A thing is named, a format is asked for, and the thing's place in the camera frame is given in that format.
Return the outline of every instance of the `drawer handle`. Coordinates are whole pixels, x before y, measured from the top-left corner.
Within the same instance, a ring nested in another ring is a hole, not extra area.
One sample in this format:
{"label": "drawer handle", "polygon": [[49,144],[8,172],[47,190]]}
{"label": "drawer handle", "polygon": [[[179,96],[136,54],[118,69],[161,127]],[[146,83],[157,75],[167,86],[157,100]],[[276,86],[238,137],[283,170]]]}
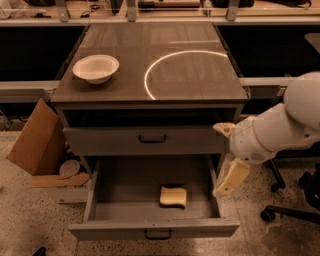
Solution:
{"label": "drawer handle", "polygon": [[171,235],[172,235],[172,232],[171,232],[171,229],[168,230],[168,236],[149,236],[148,235],[148,230],[144,230],[144,238],[145,239],[148,239],[148,240],[168,240],[171,238]]}
{"label": "drawer handle", "polygon": [[167,140],[167,135],[161,136],[143,136],[139,135],[139,141],[141,143],[164,143]]}

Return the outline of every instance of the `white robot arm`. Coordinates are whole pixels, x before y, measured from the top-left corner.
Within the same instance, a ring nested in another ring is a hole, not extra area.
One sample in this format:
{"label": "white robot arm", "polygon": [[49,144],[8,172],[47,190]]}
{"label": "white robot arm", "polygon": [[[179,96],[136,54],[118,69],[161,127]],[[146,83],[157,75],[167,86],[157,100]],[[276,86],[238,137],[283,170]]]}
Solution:
{"label": "white robot arm", "polygon": [[284,103],[238,124],[218,123],[214,129],[230,139],[236,157],[222,185],[221,196],[231,193],[258,165],[285,149],[306,149],[320,141],[320,72],[293,80],[284,94]]}

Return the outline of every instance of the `drawer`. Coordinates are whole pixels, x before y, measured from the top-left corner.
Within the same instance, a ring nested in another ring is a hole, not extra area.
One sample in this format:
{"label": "drawer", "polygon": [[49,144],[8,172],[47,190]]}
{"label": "drawer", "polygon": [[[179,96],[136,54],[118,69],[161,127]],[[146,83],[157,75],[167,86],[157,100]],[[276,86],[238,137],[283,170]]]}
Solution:
{"label": "drawer", "polygon": [[[84,221],[69,230],[79,240],[232,236],[239,222],[220,216],[214,176],[209,155],[100,158]],[[187,190],[185,208],[160,205],[161,186],[172,184]]]}
{"label": "drawer", "polygon": [[65,128],[75,154],[209,154],[225,152],[225,138],[211,126]]}

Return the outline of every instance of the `open drawer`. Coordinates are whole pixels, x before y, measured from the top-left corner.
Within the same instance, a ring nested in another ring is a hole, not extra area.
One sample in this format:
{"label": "open drawer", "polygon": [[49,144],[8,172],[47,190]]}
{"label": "open drawer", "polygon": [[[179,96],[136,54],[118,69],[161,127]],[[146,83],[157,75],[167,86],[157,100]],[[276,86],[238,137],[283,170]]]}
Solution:
{"label": "open drawer", "polygon": [[[231,236],[239,222],[220,216],[214,177],[209,155],[100,158],[84,222],[69,230],[79,240]],[[160,205],[161,186],[173,184],[187,190],[185,208]]]}

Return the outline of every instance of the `speckled floor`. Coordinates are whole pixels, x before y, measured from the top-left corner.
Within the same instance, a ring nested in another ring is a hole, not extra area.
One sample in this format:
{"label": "speckled floor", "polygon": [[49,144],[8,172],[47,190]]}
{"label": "speckled floor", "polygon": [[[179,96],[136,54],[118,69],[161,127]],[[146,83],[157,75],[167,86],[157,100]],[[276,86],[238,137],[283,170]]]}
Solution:
{"label": "speckled floor", "polygon": [[242,186],[223,199],[225,216],[241,223],[231,238],[78,242],[68,225],[81,222],[85,205],[56,204],[41,189],[28,187],[30,175],[6,160],[19,134],[0,132],[0,255],[28,256],[42,246],[49,256],[320,255],[320,225],[279,215],[266,224],[259,216],[267,204],[315,211],[297,185],[304,171],[314,171],[312,161],[279,162],[287,188],[276,194],[270,191],[271,171],[252,168]]}

